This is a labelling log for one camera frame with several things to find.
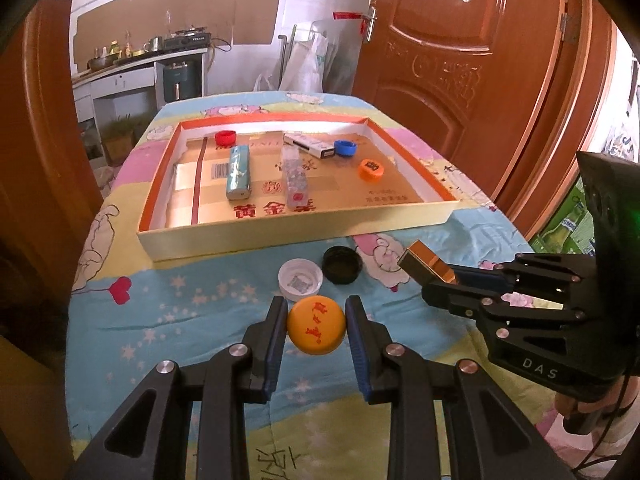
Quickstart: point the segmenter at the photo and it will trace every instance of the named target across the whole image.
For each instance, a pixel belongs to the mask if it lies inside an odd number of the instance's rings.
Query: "clear plastic container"
[[[295,209],[306,206],[309,195],[306,172],[302,167],[300,152],[295,146],[285,144],[280,156],[282,158],[282,185],[285,190],[287,207]]]

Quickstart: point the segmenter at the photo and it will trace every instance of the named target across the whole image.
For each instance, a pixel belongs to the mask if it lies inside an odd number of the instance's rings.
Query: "cabinet drawer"
[[[87,97],[88,95],[91,95],[91,83],[85,83],[77,88],[74,88],[74,101],[78,101],[79,99]]]
[[[94,105],[91,102],[91,96],[83,97],[76,101],[76,114],[78,115],[79,123],[94,116]]]
[[[156,83],[156,72],[152,66],[100,78],[91,82],[91,96],[96,99],[107,95],[136,90]]]

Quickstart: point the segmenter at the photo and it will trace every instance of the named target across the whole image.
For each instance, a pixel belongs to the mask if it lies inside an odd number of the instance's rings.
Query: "metal screw cap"
[[[479,368],[478,363],[476,363],[472,359],[462,359],[462,361],[458,363],[458,367],[465,374],[475,374]]]
[[[400,343],[391,343],[386,346],[385,351],[387,354],[392,355],[393,357],[400,357],[404,354],[404,346]]]
[[[242,357],[248,351],[249,351],[249,347],[247,345],[242,344],[242,343],[236,343],[235,345],[231,345],[229,347],[229,353],[233,357]]]
[[[156,371],[158,371],[161,374],[170,374],[171,372],[174,371],[175,368],[175,363],[173,361],[169,361],[168,359],[165,359],[164,361],[160,361],[157,365],[156,365]]]

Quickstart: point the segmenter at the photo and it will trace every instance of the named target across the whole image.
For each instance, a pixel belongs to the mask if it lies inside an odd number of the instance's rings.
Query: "blue bottle cap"
[[[334,142],[336,155],[353,156],[356,154],[356,143],[350,140],[336,140]]]

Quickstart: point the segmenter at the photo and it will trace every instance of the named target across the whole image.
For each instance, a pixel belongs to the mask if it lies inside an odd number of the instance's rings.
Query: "person's hand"
[[[568,397],[563,394],[556,394],[555,406],[558,413],[562,416],[570,416],[572,413],[591,413],[599,410],[601,408],[606,408],[607,406],[611,407],[613,410],[613,406],[618,400],[618,396],[620,395],[620,389],[622,388],[622,383],[624,381],[624,377],[620,377],[613,387],[609,390],[607,395],[605,395],[598,402],[578,402],[572,397]],[[640,391],[640,378],[638,377],[630,377],[628,385],[626,386],[625,395],[622,398],[622,403],[620,404],[620,408],[626,408],[629,406],[634,399],[638,396],[638,392]]]

